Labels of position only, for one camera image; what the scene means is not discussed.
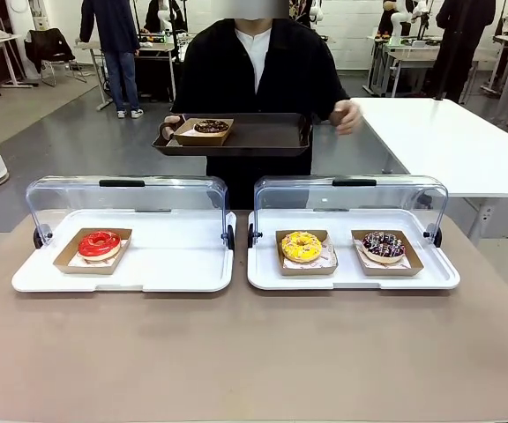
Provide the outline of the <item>person's right hand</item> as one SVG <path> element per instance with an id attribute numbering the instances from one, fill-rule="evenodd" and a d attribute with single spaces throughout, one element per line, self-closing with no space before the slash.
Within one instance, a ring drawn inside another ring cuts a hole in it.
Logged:
<path id="1" fill-rule="evenodd" d="M 170 141 L 184 122 L 185 120 L 181 115 L 166 116 L 159 127 L 160 136 L 167 142 Z"/>

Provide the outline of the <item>person's left hand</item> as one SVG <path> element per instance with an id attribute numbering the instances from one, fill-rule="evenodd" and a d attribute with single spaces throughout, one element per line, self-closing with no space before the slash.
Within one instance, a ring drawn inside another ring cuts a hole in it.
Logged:
<path id="1" fill-rule="evenodd" d="M 351 100 L 340 100 L 335 103 L 329 115 L 329 122 L 339 136 L 345 136 L 358 128 L 361 118 L 361 111 L 356 103 Z"/>

